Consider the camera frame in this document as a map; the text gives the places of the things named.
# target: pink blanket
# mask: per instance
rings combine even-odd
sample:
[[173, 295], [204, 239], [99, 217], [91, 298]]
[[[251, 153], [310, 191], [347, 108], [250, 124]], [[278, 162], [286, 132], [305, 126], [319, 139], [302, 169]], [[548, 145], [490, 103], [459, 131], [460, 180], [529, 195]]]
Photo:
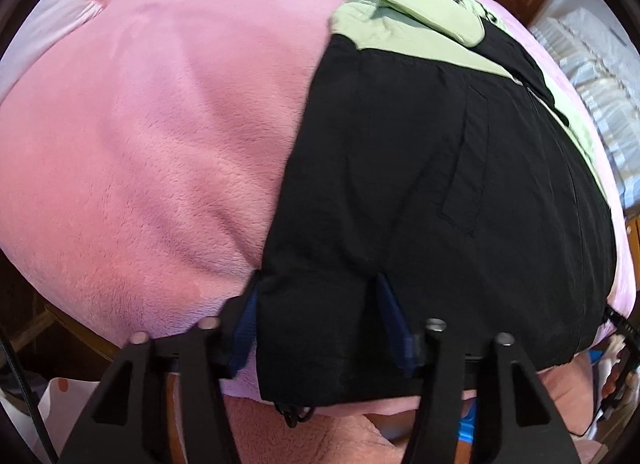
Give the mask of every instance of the pink blanket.
[[[122, 344], [134, 331], [169, 335], [214, 314], [258, 266], [342, 0], [103, 1], [104, 11], [52, 47], [0, 107], [0, 247], [45, 298]], [[533, 37], [482, 2], [589, 120]], [[591, 127], [618, 241], [609, 301], [630, 313], [622, 209]], [[225, 392], [259, 399], [253, 358]]]

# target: wooden drawer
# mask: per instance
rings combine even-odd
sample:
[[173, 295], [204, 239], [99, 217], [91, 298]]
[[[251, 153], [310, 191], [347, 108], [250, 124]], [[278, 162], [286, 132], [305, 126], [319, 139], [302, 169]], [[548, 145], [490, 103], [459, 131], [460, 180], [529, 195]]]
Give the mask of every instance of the wooden drawer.
[[634, 272], [636, 274], [636, 290], [640, 288], [640, 236], [638, 220], [633, 219], [626, 223], [626, 238], [631, 248], [631, 258], [634, 261]]

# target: wall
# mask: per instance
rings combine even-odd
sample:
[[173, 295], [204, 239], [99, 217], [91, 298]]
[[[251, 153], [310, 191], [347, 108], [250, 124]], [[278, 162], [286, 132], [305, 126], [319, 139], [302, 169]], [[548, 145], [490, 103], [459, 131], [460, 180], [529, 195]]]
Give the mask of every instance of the wall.
[[622, 24], [618, 21], [604, 0], [547, 0], [540, 11], [540, 14], [536, 17], [536, 20], [546, 17], [558, 18], [579, 7], [584, 7], [591, 12], [600, 21], [607, 25], [620, 39], [620, 41], [630, 49], [636, 50], [632, 45], [628, 34], [626, 34], [624, 27], [622, 27]]

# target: welt pocket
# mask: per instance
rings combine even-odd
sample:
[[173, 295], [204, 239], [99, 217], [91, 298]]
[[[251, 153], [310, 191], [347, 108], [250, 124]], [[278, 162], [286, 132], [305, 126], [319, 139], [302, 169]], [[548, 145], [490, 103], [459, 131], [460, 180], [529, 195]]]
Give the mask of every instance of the welt pocket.
[[471, 235], [480, 213], [489, 144], [488, 103], [471, 86], [462, 126], [462, 143], [441, 213]]

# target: metal screw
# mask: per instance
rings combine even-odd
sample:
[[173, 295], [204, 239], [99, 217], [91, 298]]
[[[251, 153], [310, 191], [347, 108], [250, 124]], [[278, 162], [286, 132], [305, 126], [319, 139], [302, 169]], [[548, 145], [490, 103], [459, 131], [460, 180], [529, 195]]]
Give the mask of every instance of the metal screw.
[[142, 343], [146, 343], [147, 341], [149, 341], [149, 334], [146, 332], [136, 332], [129, 338], [129, 343], [132, 345], [142, 345]]
[[202, 318], [198, 321], [198, 328], [202, 330], [215, 330], [220, 327], [220, 320], [215, 316]]
[[498, 343], [498, 345], [502, 345], [503, 347], [510, 347], [516, 342], [516, 340], [510, 333], [501, 332], [500, 334], [495, 336], [495, 342]]
[[427, 330], [431, 332], [443, 332], [447, 328], [447, 324], [441, 319], [431, 318], [427, 320]]

